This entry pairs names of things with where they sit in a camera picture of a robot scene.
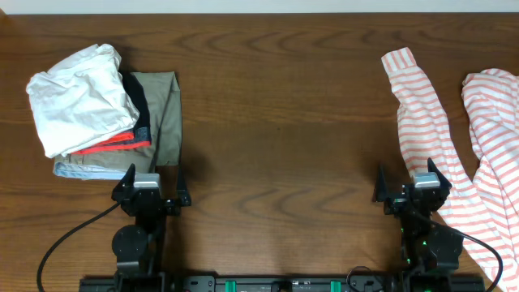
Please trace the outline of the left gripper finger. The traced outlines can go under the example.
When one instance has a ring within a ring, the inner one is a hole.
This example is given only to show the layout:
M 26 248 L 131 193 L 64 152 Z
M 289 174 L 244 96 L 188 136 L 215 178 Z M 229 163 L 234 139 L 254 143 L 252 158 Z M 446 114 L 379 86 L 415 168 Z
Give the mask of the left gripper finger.
M 182 167 L 178 167 L 176 195 L 179 203 L 190 203 L 191 195 L 187 189 L 186 179 Z
M 135 181 L 135 165 L 131 164 L 117 185 L 118 191 L 132 188 Z

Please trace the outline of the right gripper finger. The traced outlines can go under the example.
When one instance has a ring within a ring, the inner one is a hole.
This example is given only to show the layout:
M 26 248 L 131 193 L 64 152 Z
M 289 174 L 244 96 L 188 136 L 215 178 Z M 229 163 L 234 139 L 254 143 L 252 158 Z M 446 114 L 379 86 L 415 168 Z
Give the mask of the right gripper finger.
M 378 166 L 377 177 L 375 180 L 375 188 L 373 193 L 373 200 L 375 202 L 384 202 L 388 196 L 388 189 L 384 175 L 384 167 Z
M 440 172 L 438 167 L 435 165 L 434 161 L 429 157 L 427 159 L 427 169 L 429 173 L 434 173 L 438 178 L 440 183 L 440 188 L 445 190 L 450 190 L 452 188 L 452 184 L 447 180 L 447 178 Z

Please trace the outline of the red white striped shirt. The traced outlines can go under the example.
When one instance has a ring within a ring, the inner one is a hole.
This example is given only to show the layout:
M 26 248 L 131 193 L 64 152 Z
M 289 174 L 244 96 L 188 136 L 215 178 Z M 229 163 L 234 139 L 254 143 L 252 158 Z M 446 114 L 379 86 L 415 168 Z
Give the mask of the red white striped shirt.
M 485 248 L 464 248 L 485 274 L 499 277 L 503 291 L 518 289 L 518 78 L 496 68 L 470 73 L 461 99 L 479 167 L 469 177 L 455 149 L 445 113 L 431 81 L 407 48 L 386 53 L 383 63 L 399 100 L 398 139 L 410 174 L 426 169 L 430 157 L 453 185 L 439 214 L 444 222 L 492 246 L 504 267 Z

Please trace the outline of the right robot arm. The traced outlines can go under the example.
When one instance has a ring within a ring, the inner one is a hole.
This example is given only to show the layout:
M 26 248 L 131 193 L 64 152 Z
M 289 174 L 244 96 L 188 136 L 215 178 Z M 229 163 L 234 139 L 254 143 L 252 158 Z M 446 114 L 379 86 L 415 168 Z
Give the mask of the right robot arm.
M 463 238 L 431 219 L 444 205 L 452 184 L 432 159 L 413 182 L 390 189 L 379 167 L 373 200 L 401 224 L 401 258 L 407 265 L 385 282 L 388 291 L 451 291 L 450 274 L 459 268 Z

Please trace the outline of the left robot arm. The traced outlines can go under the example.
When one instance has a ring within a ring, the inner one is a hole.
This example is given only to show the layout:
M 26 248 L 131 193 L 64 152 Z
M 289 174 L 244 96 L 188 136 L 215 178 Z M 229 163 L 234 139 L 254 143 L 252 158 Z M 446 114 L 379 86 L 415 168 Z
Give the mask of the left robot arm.
M 174 279 L 161 269 L 161 257 L 166 219 L 191 206 L 182 171 L 177 173 L 174 197 L 167 199 L 161 194 L 159 174 L 138 174 L 131 165 L 113 189 L 112 200 L 135 219 L 134 224 L 119 229 L 112 240 L 117 258 L 114 291 L 174 291 Z

